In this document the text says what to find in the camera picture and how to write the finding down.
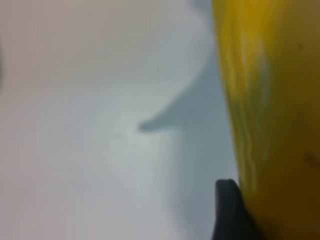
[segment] white wall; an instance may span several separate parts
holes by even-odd
[[[0,235],[208,240],[235,178],[209,0],[1,0]]]

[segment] yellow object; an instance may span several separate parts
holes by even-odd
[[[268,240],[320,240],[320,0],[213,0],[245,205]]]

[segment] black object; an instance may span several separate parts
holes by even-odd
[[[241,192],[233,180],[215,184],[216,222],[212,240],[262,240],[249,216]]]

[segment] white backdrop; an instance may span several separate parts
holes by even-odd
[[[0,238],[208,240],[236,178],[209,0],[0,0]]]

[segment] brown spot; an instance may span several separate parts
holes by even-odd
[[[313,154],[308,154],[305,157],[305,162],[309,164],[311,167],[319,168],[320,167],[320,159],[314,156]]]
[[[301,42],[298,43],[298,49],[299,49],[299,51],[304,50],[304,45]]]

